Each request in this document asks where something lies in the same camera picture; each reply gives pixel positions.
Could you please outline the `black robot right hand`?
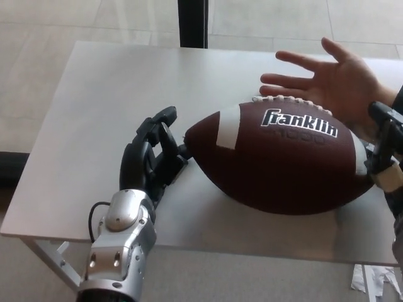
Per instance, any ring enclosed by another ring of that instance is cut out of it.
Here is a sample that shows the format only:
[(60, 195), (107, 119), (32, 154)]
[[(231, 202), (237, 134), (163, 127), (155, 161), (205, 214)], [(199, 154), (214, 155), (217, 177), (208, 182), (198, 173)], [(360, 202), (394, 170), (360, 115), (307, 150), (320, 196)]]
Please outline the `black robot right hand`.
[(369, 105), (368, 113), (378, 126), (378, 141), (365, 165), (398, 218), (402, 215), (402, 163), (394, 155), (402, 155), (402, 115), (378, 101)]

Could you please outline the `person bare hand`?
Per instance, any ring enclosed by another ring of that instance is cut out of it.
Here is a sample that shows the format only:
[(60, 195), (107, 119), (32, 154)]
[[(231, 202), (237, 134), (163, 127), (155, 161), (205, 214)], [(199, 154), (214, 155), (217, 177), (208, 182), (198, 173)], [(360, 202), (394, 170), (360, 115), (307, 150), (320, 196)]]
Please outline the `person bare hand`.
[(260, 77), (260, 95), (302, 98), (330, 110), (349, 125), (373, 126), (369, 105), (378, 101), (392, 107), (398, 92), (381, 84), (361, 57), (339, 43), (324, 37), (321, 45), (335, 62), (295, 52), (276, 52), (278, 60), (302, 67), (314, 75), (304, 78), (265, 73)]

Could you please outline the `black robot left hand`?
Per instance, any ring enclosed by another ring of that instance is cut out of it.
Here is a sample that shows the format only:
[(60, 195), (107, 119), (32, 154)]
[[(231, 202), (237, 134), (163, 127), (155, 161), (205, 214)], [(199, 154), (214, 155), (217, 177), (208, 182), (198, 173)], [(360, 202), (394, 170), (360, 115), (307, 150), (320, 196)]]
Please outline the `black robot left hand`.
[(176, 118), (174, 106), (146, 118), (123, 152), (119, 188), (145, 192), (155, 208), (165, 188), (178, 178), (191, 159), (186, 146), (178, 145), (169, 129)]

